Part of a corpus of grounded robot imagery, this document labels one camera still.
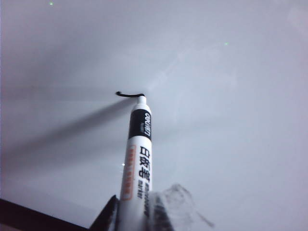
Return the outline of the right gripper tape-wrapped right finger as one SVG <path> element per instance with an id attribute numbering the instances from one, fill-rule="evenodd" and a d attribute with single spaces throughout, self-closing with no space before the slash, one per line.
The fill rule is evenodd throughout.
<path id="1" fill-rule="evenodd" d="M 191 193 L 176 183 L 149 194 L 148 227 L 151 231 L 190 231 L 196 222 L 214 228 L 215 224 L 197 209 Z"/>

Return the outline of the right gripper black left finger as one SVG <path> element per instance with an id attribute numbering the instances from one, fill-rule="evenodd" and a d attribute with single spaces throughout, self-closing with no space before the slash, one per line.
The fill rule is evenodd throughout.
<path id="1" fill-rule="evenodd" d="M 90 231 L 115 231 L 119 199 L 113 195 L 97 218 L 91 224 Z"/>

